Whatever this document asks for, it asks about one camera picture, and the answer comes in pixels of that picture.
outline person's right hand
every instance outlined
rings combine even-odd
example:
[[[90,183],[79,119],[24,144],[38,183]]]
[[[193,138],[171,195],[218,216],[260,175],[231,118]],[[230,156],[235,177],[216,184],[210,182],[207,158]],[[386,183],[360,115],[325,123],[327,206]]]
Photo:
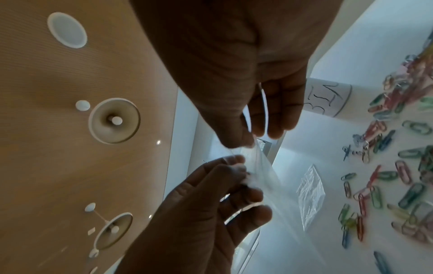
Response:
[[[342,0],[131,0],[171,76],[228,148],[295,127],[307,63]]]

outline pinky finger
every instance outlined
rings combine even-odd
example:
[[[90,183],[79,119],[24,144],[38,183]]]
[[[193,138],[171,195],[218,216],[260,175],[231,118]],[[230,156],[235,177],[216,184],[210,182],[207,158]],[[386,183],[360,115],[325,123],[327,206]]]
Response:
[[[260,205],[241,212],[231,220],[226,228],[235,246],[238,246],[250,232],[272,219],[272,210]]]

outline person's left hand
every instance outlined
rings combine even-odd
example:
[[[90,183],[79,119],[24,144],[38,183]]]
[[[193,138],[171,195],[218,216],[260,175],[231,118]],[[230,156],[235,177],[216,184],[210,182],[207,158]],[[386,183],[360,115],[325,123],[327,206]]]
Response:
[[[272,218],[271,209],[260,205],[225,224],[239,210],[263,200],[261,190],[242,184],[248,175],[244,162],[236,155],[195,170],[162,202],[116,274],[229,274],[235,248]]]

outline crumpled plastic bag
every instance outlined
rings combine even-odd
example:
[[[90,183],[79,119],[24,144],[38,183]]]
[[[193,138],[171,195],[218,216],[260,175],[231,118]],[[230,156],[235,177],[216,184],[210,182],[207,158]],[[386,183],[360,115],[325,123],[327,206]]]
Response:
[[[322,208],[323,200],[325,199],[322,180],[314,165],[310,166],[305,173],[296,194],[298,194],[302,227],[306,231],[316,214]]]

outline hand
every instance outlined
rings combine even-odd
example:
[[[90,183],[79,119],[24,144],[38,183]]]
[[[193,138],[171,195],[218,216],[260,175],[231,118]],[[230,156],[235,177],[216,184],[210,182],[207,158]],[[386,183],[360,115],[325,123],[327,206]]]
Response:
[[[230,274],[236,246],[272,217],[270,208],[260,205],[224,224],[240,209],[263,200],[260,190],[241,184],[247,177],[244,162],[237,155],[195,170],[162,202],[116,274]]]
[[[298,122],[307,63],[342,0],[131,0],[171,76],[229,148]]]

